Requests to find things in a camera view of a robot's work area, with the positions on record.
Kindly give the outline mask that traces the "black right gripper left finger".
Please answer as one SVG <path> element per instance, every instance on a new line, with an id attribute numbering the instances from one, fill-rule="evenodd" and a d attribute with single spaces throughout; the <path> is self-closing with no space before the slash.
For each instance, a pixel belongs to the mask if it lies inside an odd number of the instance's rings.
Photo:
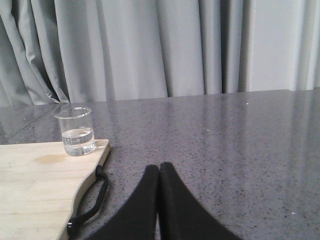
<path id="1" fill-rule="evenodd" d="M 140 182 L 117 213 L 89 240 L 153 240 L 156 231 L 159 168 L 147 165 Z"/>

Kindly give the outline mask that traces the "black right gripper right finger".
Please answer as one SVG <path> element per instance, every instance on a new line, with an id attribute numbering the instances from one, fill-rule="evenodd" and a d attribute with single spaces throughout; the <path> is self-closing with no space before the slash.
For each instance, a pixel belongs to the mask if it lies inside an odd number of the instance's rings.
<path id="1" fill-rule="evenodd" d="M 159 197 L 159 227 L 163 240 L 240 239 L 202 207 L 170 162 L 160 165 Z"/>

